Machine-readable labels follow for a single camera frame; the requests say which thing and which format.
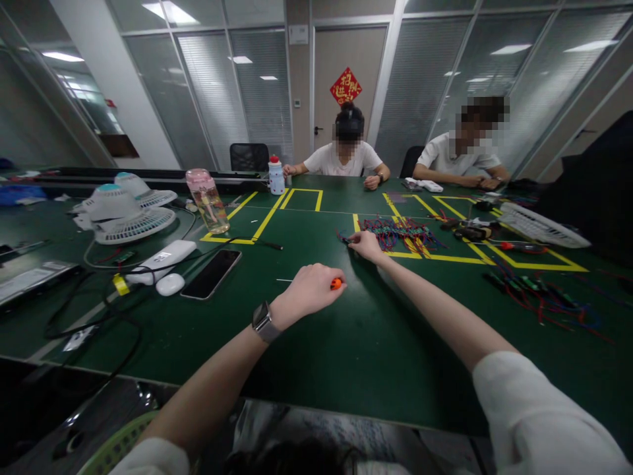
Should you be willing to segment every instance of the smartwatch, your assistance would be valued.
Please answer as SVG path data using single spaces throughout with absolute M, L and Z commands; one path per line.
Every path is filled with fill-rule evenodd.
M 275 341 L 282 334 L 270 318 L 270 307 L 267 301 L 264 301 L 253 312 L 253 330 L 268 344 Z

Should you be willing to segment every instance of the white pillar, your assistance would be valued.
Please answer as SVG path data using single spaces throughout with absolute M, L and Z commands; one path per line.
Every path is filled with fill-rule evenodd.
M 99 89 L 148 168 L 177 170 L 178 160 L 145 92 L 105 0 L 50 0 Z

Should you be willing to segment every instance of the red decoration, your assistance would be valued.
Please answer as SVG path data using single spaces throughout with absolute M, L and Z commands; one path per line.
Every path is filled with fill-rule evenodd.
M 361 88 L 350 68 L 347 68 L 330 88 L 330 92 L 339 105 L 356 99 L 362 91 L 363 88 Z

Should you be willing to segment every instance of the white shirt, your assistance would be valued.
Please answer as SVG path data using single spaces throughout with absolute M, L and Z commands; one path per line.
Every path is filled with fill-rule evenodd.
M 456 156 L 451 150 L 449 132 L 435 137 L 427 143 L 417 163 L 424 165 L 429 170 L 450 175 L 463 176 L 472 166 L 488 170 L 501 165 L 496 155 L 460 155 Z
M 611 434 L 526 357 L 513 352 L 490 354 L 473 370 L 473 383 L 490 425 L 498 474 L 633 473 Z M 364 462 L 357 468 L 360 474 L 408 473 L 402 465 L 386 462 Z M 188 473 L 184 450 L 163 439 L 148 439 L 111 475 Z
M 371 174 L 382 160 L 367 142 L 361 141 L 347 164 L 341 164 L 334 143 L 322 146 L 303 163 L 310 173 L 338 176 L 360 176 L 363 168 Z

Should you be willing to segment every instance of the pink water bottle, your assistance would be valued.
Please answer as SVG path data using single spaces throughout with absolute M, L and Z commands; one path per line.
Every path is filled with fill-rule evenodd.
M 227 232 L 231 225 L 226 218 L 224 205 L 218 194 L 216 182 L 204 168 L 193 168 L 185 174 L 187 186 L 196 202 L 202 220 L 211 234 Z

